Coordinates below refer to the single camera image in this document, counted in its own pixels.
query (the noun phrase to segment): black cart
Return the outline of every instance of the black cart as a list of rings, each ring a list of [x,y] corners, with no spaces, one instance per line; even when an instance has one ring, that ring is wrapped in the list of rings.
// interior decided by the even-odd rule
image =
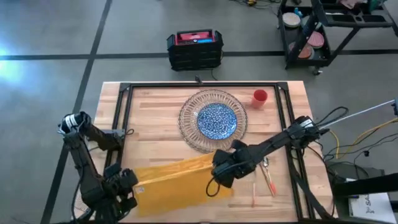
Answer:
[[[287,6],[287,1],[288,0],[282,0],[277,14],[279,21],[278,28],[280,29],[285,52],[285,69],[296,66],[312,67],[313,74],[319,75],[322,72],[320,68],[329,66],[360,29],[396,27],[392,17],[383,4],[370,12],[368,4],[359,4],[354,9],[349,10],[342,4],[336,3],[336,0],[311,0],[312,7],[300,7],[300,5]],[[282,15],[286,12],[294,12],[296,7],[304,17],[310,17],[304,26],[299,26],[298,28],[286,27]],[[314,49],[313,56],[308,59],[299,58],[301,50],[304,48],[313,31],[315,31],[319,22],[322,23],[322,26],[318,28],[317,32],[321,33],[324,37],[325,43],[323,47]],[[350,27],[353,28],[353,30],[336,50],[331,51],[323,26]],[[289,44],[292,42],[295,42],[295,44],[290,50]]]

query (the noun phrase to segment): yellow towel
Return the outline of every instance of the yellow towel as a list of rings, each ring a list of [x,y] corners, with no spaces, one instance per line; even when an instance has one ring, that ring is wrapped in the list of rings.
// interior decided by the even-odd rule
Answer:
[[[166,166],[135,169],[139,180],[134,186],[138,215],[154,215],[231,196],[232,189],[223,186],[220,186],[217,196],[206,195],[206,186],[213,177],[213,155],[205,154]],[[209,194],[216,190],[217,184],[213,181],[208,189]]]

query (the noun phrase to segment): wooden table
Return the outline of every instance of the wooden table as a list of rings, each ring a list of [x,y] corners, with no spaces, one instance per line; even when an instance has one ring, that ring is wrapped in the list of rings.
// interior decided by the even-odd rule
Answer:
[[[100,129],[111,129],[119,82],[103,83],[94,124]],[[288,82],[295,117],[312,116],[305,87],[301,81]],[[170,164],[201,155],[191,149],[182,139],[178,129],[178,113],[184,102],[196,92],[209,89],[193,88],[135,88],[129,115],[129,128],[133,135],[126,137],[122,167],[159,166]],[[235,96],[248,114],[248,129],[243,141],[246,144],[258,144],[281,132],[279,114],[275,102],[274,89],[271,87],[219,87]],[[268,100],[261,110],[250,108],[249,102],[256,89],[264,89]],[[289,125],[287,108],[282,95],[285,120]],[[312,145],[319,153],[319,147]],[[91,152],[99,173],[102,173],[106,152]],[[235,180],[234,195],[228,200],[210,202],[196,207],[188,207],[161,215],[137,217],[135,209],[121,222],[295,222],[297,221],[289,170],[285,150],[269,155],[272,180],[277,187],[277,196],[272,197],[261,170]],[[308,182],[313,194],[328,212],[332,209],[332,194],[323,162],[311,150],[304,155]],[[256,183],[255,206],[252,207],[252,185]],[[300,190],[303,213],[307,209],[303,193]]]

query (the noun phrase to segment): concrete floor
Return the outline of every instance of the concrete floor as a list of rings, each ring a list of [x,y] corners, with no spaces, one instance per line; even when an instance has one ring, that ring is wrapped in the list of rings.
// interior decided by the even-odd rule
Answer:
[[[0,2],[0,55],[89,54],[105,0]],[[397,1],[387,3],[398,19]],[[165,39],[176,31],[213,28],[224,37],[225,51],[282,50],[277,19],[270,10],[227,0],[114,0],[99,54],[166,52]],[[333,49],[349,29],[327,29]],[[360,31],[349,50],[398,49],[392,29]],[[284,70],[283,57],[225,57],[213,74],[219,80],[303,80],[315,119],[337,106],[356,112],[398,95],[398,55],[341,55],[319,77],[306,68]],[[62,147],[57,124],[70,113],[87,64],[81,60],[0,60],[0,223],[38,223]],[[102,82],[211,80],[209,71],[174,72],[167,58],[95,60],[82,110],[94,115]],[[340,143],[392,119],[392,109],[378,110],[332,126]],[[396,124],[367,140],[396,132]],[[327,134],[325,150],[335,146]],[[398,172],[398,143],[375,148],[361,166]],[[346,156],[346,161],[353,156]],[[52,215],[68,220],[78,177],[69,159]]]

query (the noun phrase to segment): glass plate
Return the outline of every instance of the glass plate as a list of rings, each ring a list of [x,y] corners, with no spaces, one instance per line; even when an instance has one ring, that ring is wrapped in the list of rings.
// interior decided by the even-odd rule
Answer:
[[[202,120],[202,116],[209,111],[211,113],[206,114],[207,119]],[[221,120],[216,127],[218,130],[221,127],[221,132],[215,131],[217,128],[207,126],[209,118],[213,121],[216,119],[210,114],[220,111],[224,112],[224,115],[219,118]],[[182,106],[178,125],[184,140],[197,151],[203,153],[213,152],[216,149],[227,151],[232,140],[243,138],[248,127],[248,116],[243,105],[233,95],[221,90],[203,90],[192,95]]]

